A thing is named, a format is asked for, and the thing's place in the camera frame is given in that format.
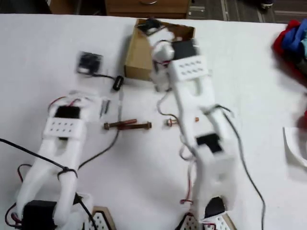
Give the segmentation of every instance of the bolt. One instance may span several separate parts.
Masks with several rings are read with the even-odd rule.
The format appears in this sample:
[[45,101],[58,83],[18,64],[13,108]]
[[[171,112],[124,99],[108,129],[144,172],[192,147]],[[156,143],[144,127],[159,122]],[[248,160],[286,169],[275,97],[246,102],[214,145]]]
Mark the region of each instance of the bolt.
[[138,125],[129,125],[129,126],[118,126],[118,130],[127,130],[127,129],[137,129],[137,128],[145,128],[150,129],[152,127],[151,122],[147,122],[145,124],[138,124]]
[[[199,122],[199,120],[200,120],[199,117],[196,117],[196,118],[195,118],[195,122]],[[177,119],[171,119],[171,118],[170,118],[170,119],[167,119],[167,120],[166,120],[166,125],[167,125],[167,126],[172,127],[174,124],[178,124]]]
[[106,130],[109,130],[112,127],[124,126],[124,125],[133,124],[133,123],[137,123],[137,122],[138,122],[137,119],[131,119],[131,120],[127,120],[127,121],[119,121],[119,122],[114,122],[114,123],[104,123],[104,128]]

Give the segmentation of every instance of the brown cardboard box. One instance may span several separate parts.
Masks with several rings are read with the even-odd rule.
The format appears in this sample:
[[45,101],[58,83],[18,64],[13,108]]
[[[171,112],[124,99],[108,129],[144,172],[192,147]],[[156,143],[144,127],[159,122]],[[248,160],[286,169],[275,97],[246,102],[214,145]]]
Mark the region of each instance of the brown cardboard box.
[[[145,19],[138,19],[136,25],[144,23],[145,21]],[[169,30],[175,34],[175,37],[182,37],[183,41],[194,37],[194,27],[165,22],[162,22],[162,24],[169,27]],[[125,75],[127,78],[149,81],[152,68],[150,45],[147,38],[135,27],[125,61]]]

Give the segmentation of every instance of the floor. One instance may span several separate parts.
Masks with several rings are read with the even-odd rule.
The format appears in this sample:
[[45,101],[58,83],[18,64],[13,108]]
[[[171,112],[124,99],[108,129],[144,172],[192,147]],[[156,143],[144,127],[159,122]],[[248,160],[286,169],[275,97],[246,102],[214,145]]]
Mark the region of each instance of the floor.
[[291,19],[307,18],[307,0],[276,0],[264,11],[260,0],[193,0],[189,19],[223,20],[258,23],[288,23]]

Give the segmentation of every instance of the red fabric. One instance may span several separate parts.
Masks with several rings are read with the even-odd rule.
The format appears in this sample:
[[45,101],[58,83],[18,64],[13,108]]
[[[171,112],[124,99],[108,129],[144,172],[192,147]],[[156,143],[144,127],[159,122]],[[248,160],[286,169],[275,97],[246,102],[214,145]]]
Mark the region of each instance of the red fabric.
[[[289,22],[289,24],[287,25],[286,30],[282,31],[279,36],[277,37],[277,39],[275,40],[274,44],[273,44],[273,50],[279,54],[279,55],[283,55],[284,54],[284,50],[282,49],[282,41],[283,38],[285,36],[285,34],[290,31],[292,28],[299,26],[301,23],[297,20],[291,20]],[[305,77],[295,66],[294,63],[292,63],[291,61],[286,61],[286,64],[293,70],[293,72],[295,72],[297,75]]]
[[275,40],[273,44],[273,49],[275,50],[276,53],[279,55],[283,55],[283,49],[282,49],[282,41],[285,36],[285,34],[290,31],[292,28],[299,26],[301,23],[297,20],[291,20],[289,24],[287,25],[286,30],[282,31],[277,39]]

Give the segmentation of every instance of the white table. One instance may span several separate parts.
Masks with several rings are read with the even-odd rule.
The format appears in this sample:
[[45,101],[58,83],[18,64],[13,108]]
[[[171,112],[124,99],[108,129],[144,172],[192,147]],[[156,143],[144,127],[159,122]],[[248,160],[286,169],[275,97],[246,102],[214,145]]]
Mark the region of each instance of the white table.
[[[265,229],[303,229],[307,173],[288,164],[282,128],[295,126],[303,114],[299,105],[305,104],[306,90],[280,69],[271,50],[284,25],[167,21],[196,28],[195,38],[213,70],[217,101],[236,114],[248,168],[266,200]],[[109,94],[108,79],[77,77],[77,56],[80,51],[102,54],[103,72],[121,73],[134,24],[133,18],[0,15],[0,137],[37,151],[53,99],[78,85],[94,84]],[[122,132],[113,149],[79,171],[79,191],[108,207],[119,230],[174,229],[186,211],[179,204],[187,186],[187,164],[178,156],[179,130],[163,128],[164,117],[155,108],[162,95],[150,85],[125,85],[124,93],[123,118],[151,121],[153,128]],[[177,112],[172,97],[163,108]],[[104,149],[114,134],[90,125],[82,159]],[[33,157],[3,144],[0,152],[0,228],[6,229],[2,217],[20,187],[16,168]],[[239,196],[230,216],[239,230],[259,230],[261,202],[241,164],[238,178]],[[58,189],[54,179],[40,196]]]

